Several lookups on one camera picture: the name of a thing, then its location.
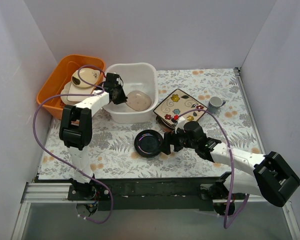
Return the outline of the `black round plate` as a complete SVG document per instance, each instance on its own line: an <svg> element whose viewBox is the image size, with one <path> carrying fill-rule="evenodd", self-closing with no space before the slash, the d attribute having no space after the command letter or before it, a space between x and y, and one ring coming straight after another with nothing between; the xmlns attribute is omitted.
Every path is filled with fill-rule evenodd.
<svg viewBox="0 0 300 240"><path fill-rule="evenodd" d="M162 135L152 129L139 132L134 139L135 151L144 158L153 158L161 153Z"/></svg>

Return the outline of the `square floral ceramic plate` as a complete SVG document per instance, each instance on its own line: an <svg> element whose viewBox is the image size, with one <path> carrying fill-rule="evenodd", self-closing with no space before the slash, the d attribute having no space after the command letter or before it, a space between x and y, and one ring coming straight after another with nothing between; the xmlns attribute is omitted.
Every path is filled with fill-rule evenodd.
<svg viewBox="0 0 300 240"><path fill-rule="evenodd" d="M188 93L177 88L163 101L161 101L153 110L153 112L167 126L174 128L176 126L176 124L174 123L174 117L179 116L192 109L207 110L208 108Z"/></svg>

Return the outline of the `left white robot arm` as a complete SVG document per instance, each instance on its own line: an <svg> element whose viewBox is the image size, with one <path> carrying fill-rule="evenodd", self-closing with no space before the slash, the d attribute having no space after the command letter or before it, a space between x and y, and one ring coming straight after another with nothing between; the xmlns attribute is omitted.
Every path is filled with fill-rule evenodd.
<svg viewBox="0 0 300 240"><path fill-rule="evenodd" d="M73 179L82 184L79 194L85 200L93 199L97 193L96 187L89 183L94 175L88 154L88 145L93 136L93 116L110 103L119 105L127 102L123 83L119 74L107 73L104 91L95 90L93 96L63 108L59 138L68 149L71 165L75 168Z"/></svg>

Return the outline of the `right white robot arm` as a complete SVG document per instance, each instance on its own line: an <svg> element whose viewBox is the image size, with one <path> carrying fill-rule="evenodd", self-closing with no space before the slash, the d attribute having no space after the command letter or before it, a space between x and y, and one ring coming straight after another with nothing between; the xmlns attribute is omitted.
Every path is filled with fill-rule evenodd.
<svg viewBox="0 0 300 240"><path fill-rule="evenodd" d="M161 152L169 155L183 148L195 150L207 161L233 166L245 175L234 178L233 184L223 181L216 186L217 195L227 199L233 193L262 196L276 207L283 207L300 186L300 178L277 152L252 153L230 148L220 140L206 136L196 121L181 124L166 132L160 145Z"/></svg>

